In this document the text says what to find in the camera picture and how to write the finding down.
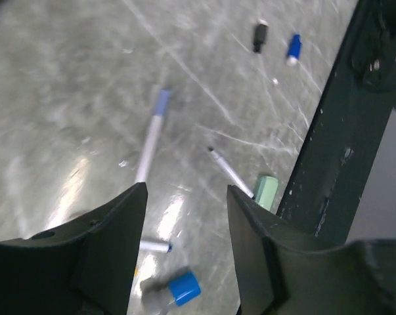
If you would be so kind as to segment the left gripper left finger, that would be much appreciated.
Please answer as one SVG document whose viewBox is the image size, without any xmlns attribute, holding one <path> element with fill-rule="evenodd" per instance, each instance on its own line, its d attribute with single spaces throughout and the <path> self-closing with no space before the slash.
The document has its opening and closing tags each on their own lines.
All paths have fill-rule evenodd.
<svg viewBox="0 0 396 315">
<path fill-rule="evenodd" d="M 125 314 L 147 197 L 137 183 L 60 226 L 0 241 L 0 314 Z"/>
</svg>

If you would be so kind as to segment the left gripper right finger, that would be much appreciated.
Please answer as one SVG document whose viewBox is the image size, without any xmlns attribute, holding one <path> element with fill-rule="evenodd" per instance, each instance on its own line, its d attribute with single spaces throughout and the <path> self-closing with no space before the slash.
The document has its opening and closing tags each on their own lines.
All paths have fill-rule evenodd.
<svg viewBox="0 0 396 315">
<path fill-rule="evenodd" d="M 396 240 L 334 245 L 227 190 L 241 314 L 396 314 Z"/>
</svg>

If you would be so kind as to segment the blue capped white pen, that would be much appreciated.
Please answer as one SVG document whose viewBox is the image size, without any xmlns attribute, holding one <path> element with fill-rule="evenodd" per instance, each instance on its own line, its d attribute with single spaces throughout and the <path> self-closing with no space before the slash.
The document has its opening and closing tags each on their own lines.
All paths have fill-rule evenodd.
<svg viewBox="0 0 396 315">
<path fill-rule="evenodd" d="M 170 90 L 164 89 L 161 90 L 159 93 L 159 97 L 154 107 L 154 111 L 150 120 L 150 125 L 145 137 L 141 156 L 139 158 L 139 164 L 135 176 L 135 183 L 147 181 L 156 153 L 159 137 L 161 135 L 162 126 L 164 124 L 164 119 L 167 113 L 167 107 L 170 97 Z"/>
</svg>

